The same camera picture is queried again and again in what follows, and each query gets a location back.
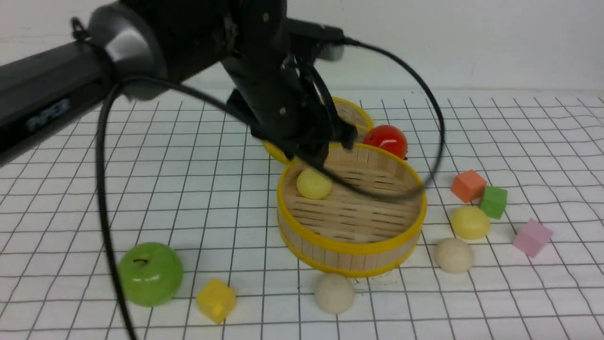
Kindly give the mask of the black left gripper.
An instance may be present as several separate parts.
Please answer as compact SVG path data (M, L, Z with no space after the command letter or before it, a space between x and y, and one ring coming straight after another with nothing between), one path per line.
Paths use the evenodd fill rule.
M237 37L222 66L235 84L229 105L255 120L252 135L277 136L316 161L340 141L340 118L323 79L290 52L285 0L236 0Z

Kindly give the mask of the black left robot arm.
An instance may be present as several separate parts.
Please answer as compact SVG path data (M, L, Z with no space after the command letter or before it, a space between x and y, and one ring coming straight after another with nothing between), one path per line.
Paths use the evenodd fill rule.
M349 144L314 62L339 60L341 28L289 18L285 0L118 0L73 18L74 40L1 67L1 161L12 161L99 105L115 85L149 101L221 64L226 108L263 140L293 142L320 162Z

